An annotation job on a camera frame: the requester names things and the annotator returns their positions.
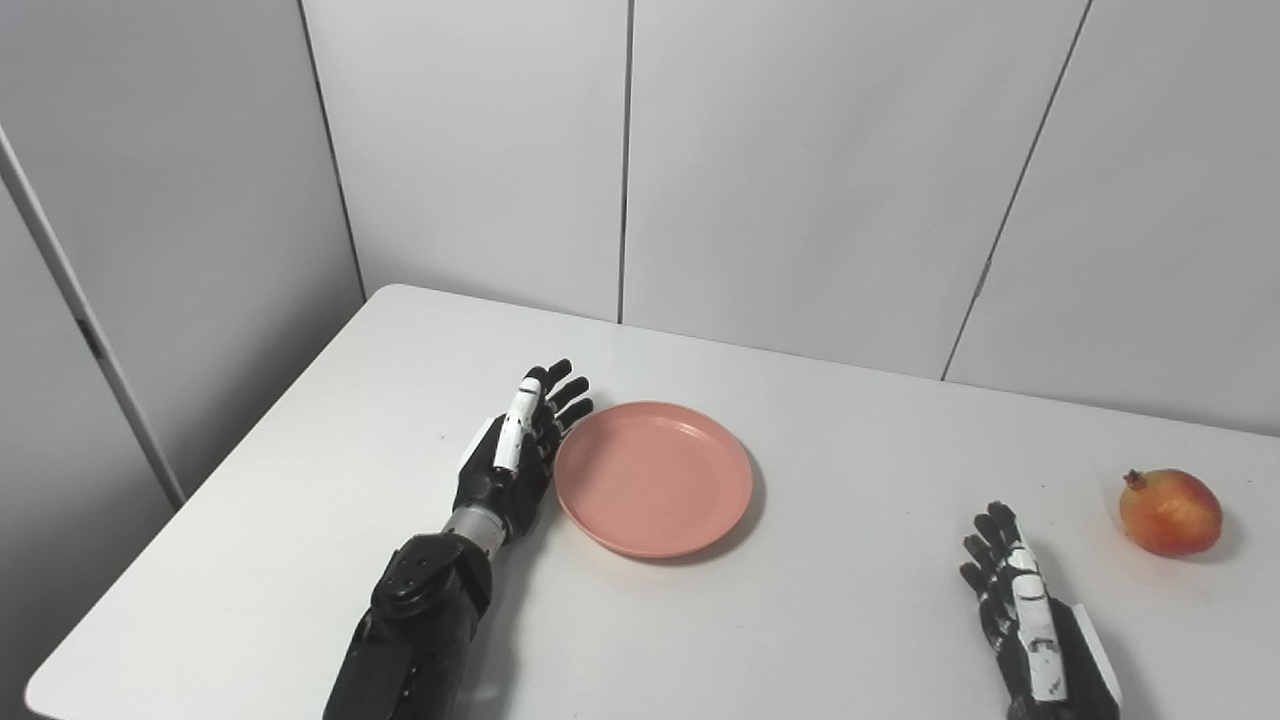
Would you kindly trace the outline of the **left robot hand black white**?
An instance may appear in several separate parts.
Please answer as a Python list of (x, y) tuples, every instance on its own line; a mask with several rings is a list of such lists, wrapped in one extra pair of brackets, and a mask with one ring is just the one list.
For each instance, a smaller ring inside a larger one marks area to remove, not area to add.
[(564, 438), (594, 410), (590, 382), (563, 357), (531, 368), (506, 413), (483, 423), (460, 464), (444, 533), (486, 555), (527, 534), (554, 477)]

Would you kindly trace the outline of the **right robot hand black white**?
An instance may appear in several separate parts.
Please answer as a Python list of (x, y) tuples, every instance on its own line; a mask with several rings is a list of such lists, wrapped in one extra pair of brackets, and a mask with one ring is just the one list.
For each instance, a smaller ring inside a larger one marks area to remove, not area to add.
[(1015, 512), (974, 518), (959, 568), (1009, 694), (1009, 719), (1119, 719), (1123, 693), (1085, 607), (1053, 597)]

